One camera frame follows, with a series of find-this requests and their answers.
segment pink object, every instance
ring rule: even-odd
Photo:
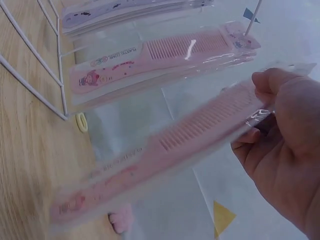
[[[143,43],[136,59],[90,72],[71,70],[71,90],[75,94],[84,94],[136,74],[223,57],[231,54],[231,50],[232,42],[218,29],[151,40]]]
[[[126,204],[120,210],[111,213],[109,221],[117,234],[129,232],[134,222],[131,204]]]
[[[252,120],[252,114],[270,104],[268,98],[257,98],[251,80],[225,89],[181,121],[151,135],[146,146],[94,170],[86,182],[64,193],[63,199],[57,197],[50,209],[51,222],[66,224],[91,213],[103,214],[110,205],[131,202],[132,195],[153,189],[156,183],[201,160],[200,154],[213,152],[227,139],[233,141],[231,136],[242,134],[245,126],[248,130],[246,122]],[[125,166],[108,175],[120,163]]]

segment packaged comb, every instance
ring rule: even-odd
[[[260,44],[240,22],[143,41],[69,69],[74,113],[129,94],[252,61]]]
[[[78,184],[61,188],[50,208],[51,230],[66,230],[141,198],[272,110],[272,100],[257,96],[251,80],[232,85],[140,146],[98,166]]]
[[[101,28],[212,4],[213,0],[93,0],[63,9],[62,33],[76,38]]]

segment stack of combs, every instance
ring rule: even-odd
[[[93,0],[63,9],[62,33],[75,39],[116,24],[212,4],[213,0]]]

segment hand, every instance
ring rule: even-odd
[[[310,239],[320,238],[320,83],[278,68],[256,72],[275,115],[231,144],[261,195]]]

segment white wire rack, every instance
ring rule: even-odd
[[[59,68],[59,78],[53,73],[53,71],[50,69],[50,67],[47,65],[47,63],[44,61],[44,59],[40,56],[40,54],[37,52],[37,50],[34,48],[32,43],[28,40],[25,33],[22,31],[12,14],[10,13],[9,9],[7,8],[4,0],[0,0],[0,7],[3,9],[5,15],[9,19],[9,21],[12,23],[15,30],[18,32],[20,37],[23,39],[25,44],[29,47],[29,49],[32,51],[34,56],[38,59],[38,61],[43,65],[43,67],[47,70],[47,72],[51,75],[51,77],[55,80],[55,82],[59,85],[61,89],[61,97],[62,97],[62,104],[63,104],[63,112],[61,112],[59,109],[57,109],[55,106],[53,106],[45,97],[43,97],[36,89],[34,89],[28,81],[26,81],[9,63],[8,61],[0,54],[0,63],[23,85],[25,86],[34,96],[36,96],[41,102],[43,102],[49,109],[51,109],[56,115],[58,115],[63,120],[68,119],[68,108],[67,108],[67,102],[66,102],[66,95],[65,95],[65,87],[64,87],[64,78],[63,78],[63,72],[62,72],[62,54],[61,54],[61,39],[60,39],[60,17],[58,14],[57,9],[55,8],[55,5],[53,4],[52,0],[48,0],[50,7],[52,8],[55,16],[56,16],[56,25],[52,22],[52,19],[50,18],[48,12],[46,11],[42,0],[36,0],[43,11],[43,14],[45,15],[46,19],[48,20],[50,26],[52,27],[54,33],[57,37],[57,55],[58,55],[58,68]],[[250,24],[246,30],[245,35],[247,35],[252,27],[252,24],[254,23],[256,16],[258,14],[259,8],[261,6],[262,0],[259,0],[257,7],[254,11],[253,17],[250,21]]]

